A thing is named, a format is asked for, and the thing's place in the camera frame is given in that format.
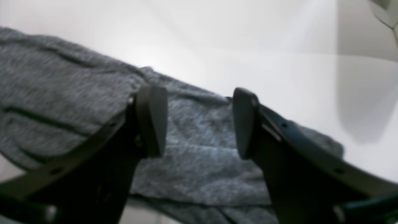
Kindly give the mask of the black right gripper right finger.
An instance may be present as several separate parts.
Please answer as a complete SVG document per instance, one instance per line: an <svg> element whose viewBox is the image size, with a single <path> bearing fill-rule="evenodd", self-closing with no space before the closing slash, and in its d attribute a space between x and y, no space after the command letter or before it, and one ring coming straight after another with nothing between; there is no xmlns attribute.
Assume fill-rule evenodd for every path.
<svg viewBox="0 0 398 224"><path fill-rule="evenodd" d="M326 152L292 121L236 88L240 157L262 171L280 224L396 224L397 184Z"/></svg>

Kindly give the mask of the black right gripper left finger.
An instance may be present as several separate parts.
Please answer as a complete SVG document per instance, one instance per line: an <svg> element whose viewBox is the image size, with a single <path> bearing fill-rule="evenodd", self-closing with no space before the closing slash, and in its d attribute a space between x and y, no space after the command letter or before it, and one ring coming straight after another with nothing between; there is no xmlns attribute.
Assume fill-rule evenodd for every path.
<svg viewBox="0 0 398 224"><path fill-rule="evenodd" d="M1 184L1 216L19 224L118 224L141 159L164 154L168 92L144 86L70 153Z"/></svg>

